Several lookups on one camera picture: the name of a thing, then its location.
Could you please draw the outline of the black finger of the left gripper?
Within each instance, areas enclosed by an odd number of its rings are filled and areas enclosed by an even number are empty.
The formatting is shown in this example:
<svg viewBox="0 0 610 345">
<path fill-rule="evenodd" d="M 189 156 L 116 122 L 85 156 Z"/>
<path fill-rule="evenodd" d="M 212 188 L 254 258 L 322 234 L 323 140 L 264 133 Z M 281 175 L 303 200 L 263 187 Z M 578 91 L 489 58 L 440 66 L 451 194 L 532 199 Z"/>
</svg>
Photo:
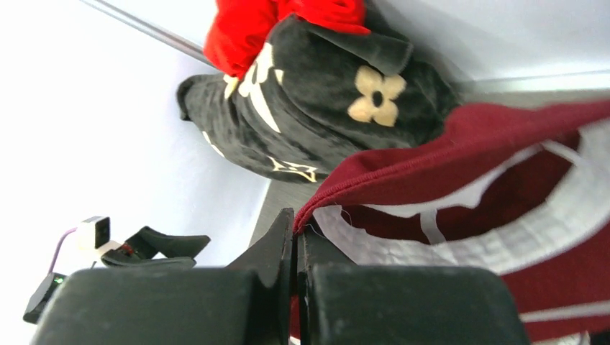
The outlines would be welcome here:
<svg viewBox="0 0 610 345">
<path fill-rule="evenodd" d="M 145 226 L 126 240 L 124 249 L 140 259 L 152 259 L 157 254 L 194 259 L 210 241 L 207 235 L 167 235 Z"/>
<path fill-rule="evenodd" d="M 177 267 L 192 268 L 196 261 L 189 257 L 165 259 L 140 259 L 117 251 L 110 251 L 101 256 L 101 262 L 107 267 Z"/>
</svg>

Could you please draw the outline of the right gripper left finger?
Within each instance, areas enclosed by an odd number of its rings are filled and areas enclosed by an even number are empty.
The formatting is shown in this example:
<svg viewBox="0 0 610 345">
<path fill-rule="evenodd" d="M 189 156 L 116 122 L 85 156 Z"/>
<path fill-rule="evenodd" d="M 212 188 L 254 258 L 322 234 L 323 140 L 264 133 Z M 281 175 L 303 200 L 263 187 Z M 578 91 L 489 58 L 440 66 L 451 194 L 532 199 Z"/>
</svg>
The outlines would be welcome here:
<svg viewBox="0 0 610 345">
<path fill-rule="evenodd" d="M 294 212 L 223 268 L 81 270 L 54 292 L 33 344 L 287 344 Z"/>
</svg>

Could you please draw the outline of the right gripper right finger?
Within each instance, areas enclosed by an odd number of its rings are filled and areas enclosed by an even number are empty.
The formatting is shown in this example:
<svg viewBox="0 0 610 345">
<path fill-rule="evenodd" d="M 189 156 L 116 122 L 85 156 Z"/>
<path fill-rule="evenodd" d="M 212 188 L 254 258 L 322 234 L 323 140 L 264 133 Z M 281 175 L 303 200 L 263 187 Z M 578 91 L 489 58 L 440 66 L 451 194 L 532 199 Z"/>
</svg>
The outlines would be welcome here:
<svg viewBox="0 0 610 345">
<path fill-rule="evenodd" d="M 511 294 L 474 267 L 359 266 L 297 240 L 303 344 L 528 344 Z"/>
</svg>

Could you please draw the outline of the dark red bucket hat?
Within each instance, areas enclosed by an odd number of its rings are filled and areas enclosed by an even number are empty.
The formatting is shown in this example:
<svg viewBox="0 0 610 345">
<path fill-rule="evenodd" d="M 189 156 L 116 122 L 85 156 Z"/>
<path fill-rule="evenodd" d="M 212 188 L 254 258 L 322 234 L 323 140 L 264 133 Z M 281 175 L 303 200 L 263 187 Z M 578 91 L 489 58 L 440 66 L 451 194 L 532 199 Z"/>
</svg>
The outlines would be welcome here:
<svg viewBox="0 0 610 345">
<path fill-rule="evenodd" d="M 607 344 L 609 102 L 462 106 L 430 143 L 344 160 L 294 226 L 359 266 L 495 274 L 528 344 Z"/>
</svg>

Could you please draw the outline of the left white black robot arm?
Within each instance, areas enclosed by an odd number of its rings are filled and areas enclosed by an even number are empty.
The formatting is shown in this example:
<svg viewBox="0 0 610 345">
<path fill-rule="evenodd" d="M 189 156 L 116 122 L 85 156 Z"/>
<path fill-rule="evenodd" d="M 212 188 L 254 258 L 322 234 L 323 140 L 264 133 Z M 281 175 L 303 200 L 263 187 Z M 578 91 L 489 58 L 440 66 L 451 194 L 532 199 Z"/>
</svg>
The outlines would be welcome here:
<svg viewBox="0 0 610 345">
<path fill-rule="evenodd" d="M 66 237 L 71 234 L 79 235 L 79 249 L 91 256 L 93 264 L 99 262 L 109 268 L 189 269 L 196 265 L 196 257 L 211 242 L 207 235 L 167 235 L 148 226 L 142 227 L 124 242 L 117 242 L 111 239 L 109 221 L 109 218 L 83 221 L 60 237 L 47 275 L 25 308 L 24 322 L 37 324 L 53 293 L 67 278 L 55 271 L 55 265 Z"/>
</svg>

